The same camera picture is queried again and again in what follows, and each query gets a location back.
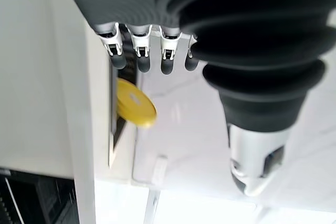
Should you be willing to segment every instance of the silver metal part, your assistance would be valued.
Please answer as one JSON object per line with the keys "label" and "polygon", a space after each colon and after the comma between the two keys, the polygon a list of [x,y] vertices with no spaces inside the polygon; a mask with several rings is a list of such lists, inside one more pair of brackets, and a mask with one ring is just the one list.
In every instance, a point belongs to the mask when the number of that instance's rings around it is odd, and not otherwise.
{"label": "silver metal part", "polygon": [[265,133],[230,126],[231,172],[245,185],[245,195],[259,195],[274,178],[289,134],[289,129]]}
{"label": "silver metal part", "polygon": [[193,58],[193,55],[192,55],[192,53],[191,53],[190,48],[191,48],[191,46],[192,46],[193,44],[195,44],[196,42],[197,42],[197,39],[195,38],[195,36],[194,36],[194,35],[191,35],[191,36],[190,36],[190,40],[189,40],[189,45],[188,45],[188,57],[189,57],[189,58]]}
{"label": "silver metal part", "polygon": [[146,26],[130,26],[127,25],[128,31],[131,34],[133,48],[138,57],[149,56],[150,51],[150,34],[152,25]]}
{"label": "silver metal part", "polygon": [[119,30],[119,23],[114,23],[111,35],[99,34],[99,38],[110,56],[122,54],[122,39]]}
{"label": "silver metal part", "polygon": [[160,27],[161,55],[163,60],[174,60],[181,34],[179,28]]}
{"label": "silver metal part", "polygon": [[21,216],[21,213],[20,213],[20,211],[19,211],[19,208],[18,208],[18,206],[17,206],[16,200],[15,200],[15,198],[14,198],[12,189],[11,189],[11,187],[10,187],[11,185],[9,184],[9,181],[8,181],[7,178],[5,178],[5,181],[6,181],[6,184],[7,184],[9,193],[10,193],[10,196],[11,196],[11,198],[12,198],[12,201],[13,201],[13,203],[14,203],[15,210],[16,210],[17,215],[19,216],[19,219],[20,219],[20,221],[21,221],[21,224],[25,224],[24,221],[23,221],[23,218],[22,218],[22,216]]}
{"label": "silver metal part", "polygon": [[145,218],[143,224],[153,224],[155,213],[157,209],[157,204],[159,203],[160,191],[150,189],[147,198],[147,206],[145,212]]}

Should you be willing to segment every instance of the white surface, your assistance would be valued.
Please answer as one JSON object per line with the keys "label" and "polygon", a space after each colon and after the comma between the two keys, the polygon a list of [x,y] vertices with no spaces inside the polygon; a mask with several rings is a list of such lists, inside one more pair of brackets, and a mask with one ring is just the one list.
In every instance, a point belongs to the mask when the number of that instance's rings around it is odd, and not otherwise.
{"label": "white surface", "polygon": [[96,223],[91,111],[84,19],[73,0],[51,0],[59,71],[81,224]]}
{"label": "white surface", "polygon": [[97,224],[143,224],[148,188],[96,180]]}
{"label": "white surface", "polygon": [[285,150],[285,163],[264,193],[241,195],[232,181],[223,108],[217,91],[202,78],[203,64],[184,69],[187,40],[177,49],[173,73],[160,71],[160,42],[153,38],[151,71],[142,90],[158,111],[157,122],[140,130],[135,151],[135,181],[150,184],[155,160],[169,163],[163,188],[228,199],[253,200],[265,206],[336,211],[336,64],[335,51],[324,59],[328,72],[309,92]]}
{"label": "white surface", "polygon": [[0,166],[72,177],[50,0],[0,3]]}

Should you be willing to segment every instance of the robotic hand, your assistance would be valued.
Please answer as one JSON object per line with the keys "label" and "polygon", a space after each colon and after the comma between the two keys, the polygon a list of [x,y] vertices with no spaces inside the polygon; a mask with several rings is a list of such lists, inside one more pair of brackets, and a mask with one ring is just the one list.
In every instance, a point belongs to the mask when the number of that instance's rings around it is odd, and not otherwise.
{"label": "robotic hand", "polygon": [[308,91],[324,74],[318,58],[336,41],[336,29],[326,25],[336,0],[75,2],[118,68],[124,60],[117,22],[127,25],[143,72],[150,68],[152,24],[161,26],[164,74],[172,72],[181,31],[197,36],[186,68],[208,62],[203,76],[223,104],[233,179],[244,194],[259,194],[281,164]]}

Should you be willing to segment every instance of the black mechanical part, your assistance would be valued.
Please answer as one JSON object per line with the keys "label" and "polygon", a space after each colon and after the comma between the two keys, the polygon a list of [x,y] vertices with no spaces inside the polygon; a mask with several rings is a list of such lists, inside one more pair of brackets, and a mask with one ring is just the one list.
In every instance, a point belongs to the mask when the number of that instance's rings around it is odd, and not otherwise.
{"label": "black mechanical part", "polygon": [[192,57],[190,58],[187,54],[187,57],[185,58],[184,67],[188,71],[194,71],[197,68],[198,65],[198,59]]}
{"label": "black mechanical part", "polygon": [[162,59],[161,60],[161,71],[163,74],[170,74],[173,71],[174,60]]}
{"label": "black mechanical part", "polygon": [[[273,132],[296,121],[336,41],[326,26],[336,0],[75,0],[91,27],[159,24],[197,35],[193,57],[220,93],[227,123]],[[162,60],[162,72],[173,62]]]}
{"label": "black mechanical part", "polygon": [[318,57],[336,41],[336,30],[326,26],[336,0],[218,1],[157,4],[180,16],[183,32],[197,35],[193,57],[208,61],[203,75],[219,90],[228,123],[258,132],[287,129],[323,76]]}
{"label": "black mechanical part", "polygon": [[280,165],[282,163],[284,154],[285,154],[284,146],[268,154],[268,156],[265,158],[264,172],[262,177],[266,178],[272,172],[274,166]]}

